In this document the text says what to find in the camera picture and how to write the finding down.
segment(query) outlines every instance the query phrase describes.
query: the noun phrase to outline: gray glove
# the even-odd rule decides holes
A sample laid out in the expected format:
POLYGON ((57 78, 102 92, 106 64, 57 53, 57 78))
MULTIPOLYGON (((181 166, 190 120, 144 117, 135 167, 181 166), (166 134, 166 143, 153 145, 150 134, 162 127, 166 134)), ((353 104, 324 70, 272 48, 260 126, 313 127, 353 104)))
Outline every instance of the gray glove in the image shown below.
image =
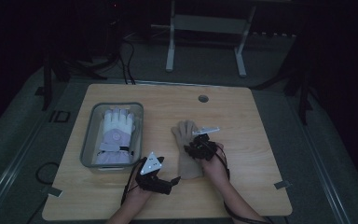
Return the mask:
POLYGON ((199 162, 195 161, 185 152, 185 146, 193 141, 193 131, 197 131, 197 126, 192 120, 179 121, 177 127, 172 127, 171 131, 176 137, 176 144, 179 149, 179 176, 182 179, 192 179, 203 176, 199 162))

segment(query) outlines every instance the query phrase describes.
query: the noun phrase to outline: dark background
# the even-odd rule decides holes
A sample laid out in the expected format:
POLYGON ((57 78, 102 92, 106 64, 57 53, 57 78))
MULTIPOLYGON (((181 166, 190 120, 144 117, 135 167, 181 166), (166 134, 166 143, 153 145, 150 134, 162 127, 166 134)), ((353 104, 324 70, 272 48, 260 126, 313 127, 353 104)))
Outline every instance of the dark background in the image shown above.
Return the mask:
MULTIPOLYGON (((244 1, 176 1, 178 10, 243 17, 244 1)), ((117 50, 124 25, 147 40, 170 22, 170 1, 0 1, 0 116, 52 49, 90 61, 117 50), (106 42, 106 27, 117 21, 106 42)), ((358 170, 358 1, 258 3, 252 32, 297 35, 285 66, 311 68, 311 86, 358 170)))

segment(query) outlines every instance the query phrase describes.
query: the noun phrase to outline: black cable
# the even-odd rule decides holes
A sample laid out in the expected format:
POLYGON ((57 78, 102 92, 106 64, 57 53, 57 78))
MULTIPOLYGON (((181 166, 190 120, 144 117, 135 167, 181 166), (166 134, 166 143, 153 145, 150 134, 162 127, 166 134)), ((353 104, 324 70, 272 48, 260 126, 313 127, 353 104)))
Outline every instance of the black cable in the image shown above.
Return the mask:
POLYGON ((117 59, 115 60, 115 62, 112 65, 110 65, 109 67, 107 67, 103 71, 98 71, 98 73, 103 74, 103 73, 107 72, 108 70, 114 68, 117 65, 117 63, 118 63, 118 57, 117 57, 117 59))
POLYGON ((123 62, 123 58, 121 57, 121 54, 118 54, 118 58, 120 59, 121 65, 123 66, 123 78, 124 78, 124 81, 126 82, 126 84, 129 84, 129 83, 127 82, 125 64, 124 64, 124 62, 123 62))
POLYGON ((89 65, 86 66, 87 68, 96 71, 99 69, 103 69, 107 66, 109 66, 110 64, 117 62, 118 60, 118 56, 117 57, 113 57, 112 55, 107 56, 106 62, 102 62, 102 63, 97 63, 97 64, 93 64, 93 65, 89 65))
MULTIPOLYGON (((39 176, 40 171, 48 165, 55 165, 57 167, 60 166, 57 162, 46 162, 36 170, 34 176, 39 183, 51 186, 53 184, 53 182, 45 181, 42 178, 40 178, 40 176, 39 176)), ((43 205, 45 205, 47 200, 48 200, 48 196, 43 200, 43 202, 41 204, 39 204, 39 206, 37 206, 36 210, 33 212, 31 217, 28 219, 27 224, 31 223, 31 221, 34 219, 34 217, 39 212, 39 210, 43 207, 43 205)))
MULTIPOLYGON (((202 142, 202 141, 200 141, 200 142, 201 142, 203 145, 205 145, 209 150, 213 151, 213 150, 208 146, 208 144, 206 144, 206 143, 204 143, 204 142, 202 142)), ((228 169, 228 165, 227 165, 226 153, 225 153, 225 151, 224 151, 220 146, 218 146, 217 144, 216 144, 216 146, 217 146, 218 148, 220 148, 220 150, 222 150, 222 153, 223 153, 223 156, 224 156, 226 162, 223 161, 223 159, 217 154, 217 152, 215 152, 214 155, 217 156, 217 159, 219 159, 219 160, 222 162, 222 164, 224 165, 224 167, 225 167, 225 169, 226 169, 227 177, 228 177, 228 179, 230 179, 230 173, 229 173, 229 169, 228 169)), ((226 211, 228 212, 228 214, 229 214, 231 217, 233 217, 233 218, 235 218, 235 219, 237 219, 237 220, 239 220, 239 221, 242 221, 242 222, 245 222, 245 223, 249 223, 249 224, 271 224, 271 223, 273 223, 272 221, 271 221, 271 222, 264 222, 264 221, 253 220, 253 219, 246 218, 246 217, 239 217, 239 216, 237 216, 235 213, 233 213, 233 212, 228 208, 228 206, 226 205, 226 202, 224 202, 224 205, 225 205, 225 208, 226 208, 226 211)))
POLYGON ((268 220, 268 222, 273 223, 270 217, 265 217, 265 219, 268 220))
POLYGON ((135 80, 133 79, 132 77, 132 74, 131 74, 131 71, 130 71, 130 63, 131 63, 131 59, 132 59, 132 56, 133 56, 133 53, 135 52, 135 47, 133 46, 133 44, 127 40, 124 40, 123 39, 123 42, 130 45, 131 48, 132 48, 132 52, 131 52, 131 55, 130 55, 130 58, 129 58, 129 61, 127 62, 127 72, 129 74, 129 77, 130 77, 130 80, 131 80, 131 83, 132 85, 135 85, 135 80))
POLYGON ((138 167, 138 165, 141 163, 141 162, 144 162, 147 158, 144 157, 143 159, 139 160, 138 162, 136 162, 136 164, 133 166, 132 170, 131 170, 131 174, 130 174, 130 177, 129 177, 129 180, 127 181, 127 185, 126 187, 124 187, 124 190, 123 190, 123 196, 121 197, 121 203, 120 204, 123 204, 124 201, 126 201, 126 197, 127 197, 127 194, 135 189, 137 186, 133 187, 132 189, 129 190, 129 187, 130 187, 130 184, 131 184, 131 180, 132 180, 132 176, 133 176, 133 173, 135 172, 136 168, 138 167))

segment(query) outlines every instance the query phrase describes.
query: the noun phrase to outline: work glove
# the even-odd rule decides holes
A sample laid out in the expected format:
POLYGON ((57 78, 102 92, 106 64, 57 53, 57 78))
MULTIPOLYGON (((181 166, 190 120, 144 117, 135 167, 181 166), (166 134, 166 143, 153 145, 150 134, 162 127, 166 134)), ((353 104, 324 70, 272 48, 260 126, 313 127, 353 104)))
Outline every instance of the work glove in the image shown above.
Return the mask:
POLYGON ((185 146, 189 146, 189 143, 193 141, 193 131, 197 130, 197 126, 192 120, 179 121, 176 127, 171 128, 179 149, 179 176, 182 179, 203 176, 200 163, 185 152, 185 146))
POLYGON ((127 109, 108 109, 103 119, 103 141, 97 155, 97 164, 130 163, 131 133, 135 129, 134 116, 127 109))

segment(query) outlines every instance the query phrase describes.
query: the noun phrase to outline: forearm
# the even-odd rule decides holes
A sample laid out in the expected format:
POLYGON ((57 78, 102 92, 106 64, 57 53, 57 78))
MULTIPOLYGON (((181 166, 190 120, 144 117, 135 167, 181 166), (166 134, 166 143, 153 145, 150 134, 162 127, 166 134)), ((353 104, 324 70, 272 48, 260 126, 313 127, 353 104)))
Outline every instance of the forearm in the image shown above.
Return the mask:
MULTIPOLYGON (((237 190, 229 183, 216 186, 221 193, 227 207, 237 216, 253 220, 265 221, 257 212, 241 197, 237 190)), ((243 223, 233 218, 234 223, 243 223)))
POLYGON ((148 195, 128 197, 121 207, 107 220, 106 224, 128 224, 141 212, 146 204, 148 195))

